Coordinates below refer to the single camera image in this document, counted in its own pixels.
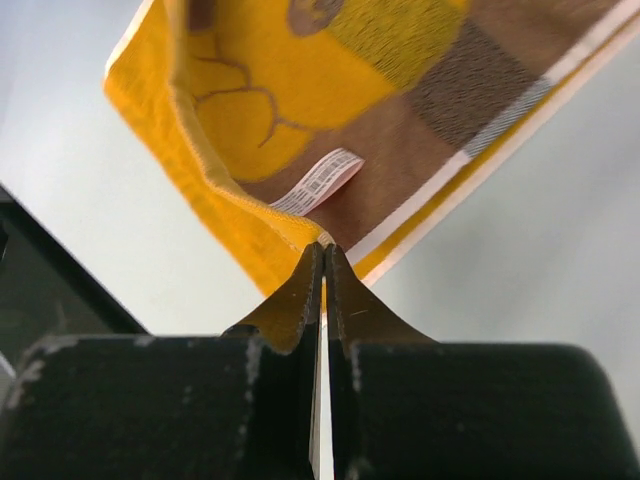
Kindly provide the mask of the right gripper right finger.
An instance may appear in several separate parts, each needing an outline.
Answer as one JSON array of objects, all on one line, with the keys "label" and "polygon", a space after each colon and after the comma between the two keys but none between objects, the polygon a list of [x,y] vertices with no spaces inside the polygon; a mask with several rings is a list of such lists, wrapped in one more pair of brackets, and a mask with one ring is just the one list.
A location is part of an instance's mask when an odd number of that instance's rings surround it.
[{"label": "right gripper right finger", "polygon": [[325,253],[338,479],[624,479],[609,379],[568,344],[440,343]]}]

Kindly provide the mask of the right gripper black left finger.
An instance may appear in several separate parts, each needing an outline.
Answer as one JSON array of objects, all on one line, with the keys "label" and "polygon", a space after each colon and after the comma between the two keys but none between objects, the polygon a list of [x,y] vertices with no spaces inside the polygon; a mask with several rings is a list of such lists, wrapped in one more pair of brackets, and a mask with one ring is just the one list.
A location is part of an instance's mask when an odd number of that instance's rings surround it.
[{"label": "right gripper black left finger", "polygon": [[1,407],[5,479],[310,479],[324,250],[212,337],[59,336]]}]

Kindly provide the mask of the yellow white towel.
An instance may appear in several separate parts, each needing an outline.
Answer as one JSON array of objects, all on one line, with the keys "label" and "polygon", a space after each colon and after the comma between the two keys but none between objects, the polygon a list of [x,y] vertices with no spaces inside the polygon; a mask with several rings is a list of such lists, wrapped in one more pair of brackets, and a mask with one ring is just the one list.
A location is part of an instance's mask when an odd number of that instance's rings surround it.
[{"label": "yellow white towel", "polygon": [[639,23],[635,1],[145,1],[104,91],[264,294],[372,282]]}]

